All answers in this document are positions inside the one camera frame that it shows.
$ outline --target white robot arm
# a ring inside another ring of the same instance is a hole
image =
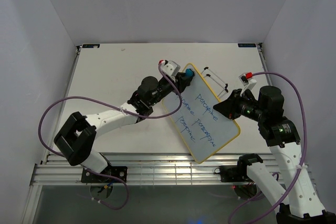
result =
[[[318,198],[307,166],[304,163],[300,166],[300,138],[293,122],[283,116],[281,90],[264,86],[256,100],[251,92],[256,84],[253,75],[245,73],[239,78],[244,88],[233,90],[227,100],[214,105],[214,110],[229,119],[243,115],[258,122],[259,132],[276,158],[286,188],[290,187],[298,168],[301,169],[288,196],[275,208],[278,223],[336,223],[336,215],[327,212]],[[237,167],[232,168],[230,173],[235,173],[234,176],[242,180],[254,181],[272,205],[285,193],[257,154],[241,156]]]
[[[174,61],[160,61],[160,71],[165,75],[160,81],[145,77],[132,97],[121,105],[120,110],[107,110],[97,114],[82,115],[75,112],[61,127],[54,143],[70,165],[81,165],[96,173],[111,174],[107,159],[92,149],[99,136],[116,128],[141,122],[153,112],[153,106],[176,88],[182,93],[191,84],[194,72],[187,69],[179,72],[180,66]]]

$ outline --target whiteboard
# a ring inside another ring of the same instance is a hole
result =
[[[229,84],[229,93],[242,87],[238,76],[244,72],[263,71],[257,48],[239,48],[236,43],[137,43],[100,44],[99,48],[82,48],[70,82],[67,96],[82,95],[120,106],[127,101],[146,76],[161,78],[158,62],[170,59],[180,66],[189,62],[199,69],[205,66]],[[265,76],[256,77],[258,83],[252,93],[258,97],[259,88],[267,85]],[[214,83],[206,78],[218,94]],[[63,124],[69,115],[80,111],[83,115],[107,110],[105,106],[82,100],[65,102],[60,117]],[[152,115],[166,113],[162,103],[153,107]],[[270,153],[260,136],[257,122],[240,117],[236,120],[241,133],[219,153]],[[190,153],[169,118],[144,120],[115,129],[95,140],[93,148],[104,153]]]
[[[170,118],[195,161],[202,163],[235,139],[240,128],[213,109],[220,100],[193,64],[187,64],[184,70],[187,68],[194,71],[195,77],[182,93],[182,107]],[[162,101],[167,112],[174,111],[179,103],[175,93]]]

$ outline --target blue handwriting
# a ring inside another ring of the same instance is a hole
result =
[[[207,140],[212,144],[213,147],[215,147],[216,145],[214,144],[214,140],[211,137],[211,134],[207,131],[207,129],[205,128],[205,126],[203,125],[203,123],[201,122],[200,119],[197,119],[197,121],[195,121],[192,126],[194,124],[198,124],[198,126],[201,128],[201,130],[203,131],[203,133],[205,134],[205,137],[200,138],[200,140],[207,138]]]
[[[204,115],[206,112],[208,112],[208,113],[210,113],[210,115],[212,115],[213,120],[217,121],[217,120],[218,120],[218,117],[216,117],[216,116],[214,115],[214,109],[211,108],[211,107],[209,107],[208,104],[206,104],[206,102],[205,102],[205,100],[202,98],[202,95],[201,95],[201,94],[199,94],[199,95],[196,97],[195,100],[197,100],[197,99],[199,99],[199,102],[200,102],[200,103],[203,105],[203,107],[205,108],[205,111],[204,111],[203,115]]]
[[[178,121],[179,121],[179,123],[181,123],[181,124],[183,125],[183,127],[184,127],[184,130],[181,131],[181,133],[184,132],[184,131],[187,131],[188,134],[189,134],[189,136],[190,136],[190,139],[195,143],[195,138],[194,138],[194,136],[193,136],[193,134],[192,134],[192,131],[189,129],[187,123],[185,122],[184,117],[183,117],[183,116],[180,117],[179,119],[176,120],[175,123],[177,123]]]

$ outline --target purple cable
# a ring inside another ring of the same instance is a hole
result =
[[[41,144],[44,146],[44,148],[46,148],[46,149],[49,150],[50,152],[52,152],[52,153],[54,153],[54,154],[56,154],[56,155],[58,155],[58,156],[64,157],[64,156],[62,155],[62,153],[54,151],[52,148],[50,148],[50,147],[44,142],[44,140],[43,140],[43,138],[42,138],[41,129],[42,129],[42,123],[43,123],[43,120],[44,120],[44,118],[46,117],[47,113],[48,113],[48,112],[49,112],[49,111],[50,111],[56,104],[58,104],[58,103],[60,103],[60,102],[64,102],[64,101],[66,101],[66,100],[71,100],[71,99],[82,99],[82,100],[87,100],[87,101],[91,101],[91,102],[95,102],[95,103],[104,105],[104,106],[106,106],[106,107],[109,107],[109,108],[112,108],[112,109],[115,109],[115,110],[123,111],[123,112],[126,113],[126,114],[135,115],[135,116],[137,116],[137,117],[139,117],[139,118],[145,118],[145,119],[159,119],[159,118],[165,118],[165,117],[167,117],[167,116],[170,116],[170,115],[174,114],[174,113],[177,112],[177,111],[181,108],[181,106],[182,106],[182,96],[181,96],[181,93],[178,91],[177,87],[174,85],[174,83],[169,79],[169,77],[167,77],[167,76],[162,72],[160,66],[161,66],[161,63],[159,63],[159,66],[158,66],[158,69],[159,69],[160,74],[161,74],[161,75],[163,76],[163,78],[165,78],[165,79],[167,80],[167,82],[173,87],[173,89],[175,90],[176,94],[178,95],[178,97],[179,97],[179,99],[180,99],[180,104],[178,105],[178,107],[177,107],[176,110],[174,110],[174,111],[172,111],[172,112],[170,112],[170,113],[168,113],[168,114],[165,114],[165,115],[159,115],[159,116],[145,116],[145,115],[139,115],[139,114],[136,114],[136,113],[127,111],[127,110],[123,110],[123,109],[120,109],[119,107],[116,107],[116,106],[113,106],[113,105],[110,105],[110,104],[107,104],[107,103],[104,103],[104,102],[101,102],[101,101],[98,101],[98,100],[95,100],[95,99],[92,99],[92,98],[88,98],[88,97],[79,97],[79,96],[65,97],[65,98],[62,98],[62,99],[60,99],[60,100],[54,102],[53,104],[51,104],[51,105],[45,110],[45,112],[43,113],[43,115],[42,115],[42,117],[41,117],[41,119],[40,119],[40,121],[39,121],[39,124],[38,124],[38,130],[37,130],[37,131],[38,131],[38,138],[39,138]],[[121,180],[121,179],[119,179],[119,178],[117,178],[117,177],[114,177],[114,176],[110,176],[110,175],[105,175],[105,174],[96,173],[96,172],[94,172],[94,171],[92,171],[92,170],[90,170],[90,169],[87,169],[87,171],[90,172],[90,173],[92,173],[92,174],[101,176],[101,177],[106,177],[106,178],[112,178],[112,179],[115,179],[115,180],[117,180],[117,181],[123,183],[124,186],[125,186],[125,189],[126,189],[126,192],[127,192],[127,196],[126,196],[126,200],[125,200],[125,202],[124,202],[120,207],[114,207],[114,206],[112,206],[112,205],[110,205],[110,204],[108,204],[108,203],[106,203],[106,202],[104,202],[104,201],[100,201],[101,204],[103,204],[104,206],[106,206],[106,207],[108,207],[108,208],[110,208],[110,209],[112,209],[112,210],[119,210],[119,209],[123,208],[123,207],[127,204],[128,200],[129,200],[129,197],[130,197],[130,191],[129,191],[129,188],[128,188],[127,184],[126,184],[123,180]]]
[[[276,180],[278,181],[279,180],[279,174],[278,173],[273,173],[272,176],[274,175],[277,175],[277,178]],[[253,196],[252,198],[249,198],[247,201],[245,201],[244,203],[240,204],[238,207],[235,208],[235,210],[233,210],[233,212],[229,215],[228,219],[227,219],[227,222],[229,224],[231,224],[231,219],[233,217],[233,215],[235,215],[235,213],[243,206],[245,206],[247,203],[251,202],[251,201],[257,201],[257,200],[261,200],[265,197],[265,195],[263,197],[260,197],[259,196],[263,194],[262,191],[258,192],[255,196]]]
[[[295,87],[294,83],[291,82],[287,77],[283,76],[282,74],[275,73],[275,72],[259,72],[259,73],[252,74],[252,76],[259,76],[261,74],[273,74],[275,76],[279,76],[279,77],[283,78],[284,80],[286,80],[295,90],[295,93],[296,93],[296,95],[299,99],[299,103],[300,103],[301,115],[302,115],[302,124],[303,124],[303,150],[302,150],[302,156],[301,156],[301,159],[300,159],[300,162],[299,162],[299,165],[302,166],[303,163],[305,162],[306,153],[307,153],[307,126],[306,126],[306,115],[304,113],[304,108],[303,108],[303,103],[302,103],[300,93],[299,93],[298,89]],[[254,223],[258,220],[261,220],[263,217],[265,217],[268,214],[270,214],[271,212],[273,212],[274,209],[276,209],[283,202],[283,200],[287,197],[289,192],[293,189],[296,181],[298,180],[298,178],[300,176],[300,173],[301,173],[301,169],[297,169],[297,172],[296,172],[296,174],[293,178],[293,181],[290,183],[290,185],[286,189],[285,193],[280,197],[280,199],[267,212],[265,212],[263,215],[255,218],[253,220],[248,221],[245,224],[252,224],[252,223]]]
[[[165,114],[165,115],[158,115],[158,116],[145,116],[145,115],[139,115],[139,114],[136,114],[136,113],[133,113],[133,112],[130,112],[130,111],[127,111],[127,110],[122,110],[120,109],[119,107],[116,107],[116,106],[113,106],[113,105],[110,105],[110,104],[107,104],[107,103],[104,103],[104,102],[101,102],[101,101],[98,101],[98,100],[95,100],[95,99],[92,99],[92,98],[88,98],[88,97],[79,97],[79,96],[74,96],[74,97],[65,97],[65,98],[62,98],[62,99],[59,99],[58,101],[54,102],[53,104],[51,104],[46,110],[45,112],[43,113],[41,119],[40,119],[40,122],[38,124],[38,138],[41,142],[41,144],[44,146],[44,148],[46,148],[47,150],[49,150],[50,152],[58,155],[58,156],[61,156],[63,157],[62,153],[61,152],[56,152],[54,151],[52,148],[50,148],[43,140],[42,138],[42,134],[41,134],[41,128],[42,128],[42,123],[43,123],[43,120],[44,118],[46,117],[47,113],[58,103],[60,102],[64,102],[66,100],[71,100],[71,99],[81,99],[81,100],[87,100],[87,101],[90,101],[90,102],[95,102],[97,104],[101,104],[101,105],[104,105],[106,107],[109,107],[109,108],[112,108],[112,109],[115,109],[115,110],[119,110],[119,111],[123,111],[124,113],[127,113],[127,114],[130,114],[130,115],[135,115],[139,118],[145,118],[145,119],[159,119],[159,118],[165,118],[167,116],[170,116],[172,114],[174,114],[175,112],[177,112],[181,106],[182,106],[182,96],[181,96],[181,93],[178,91],[177,87],[175,87],[174,83],[162,72],[161,68],[160,68],[160,65],[159,64],[159,72],[160,74],[167,80],[167,82],[174,88],[176,94],[178,95],[179,99],[180,99],[180,104],[178,105],[177,109],[168,113],[168,114]]]

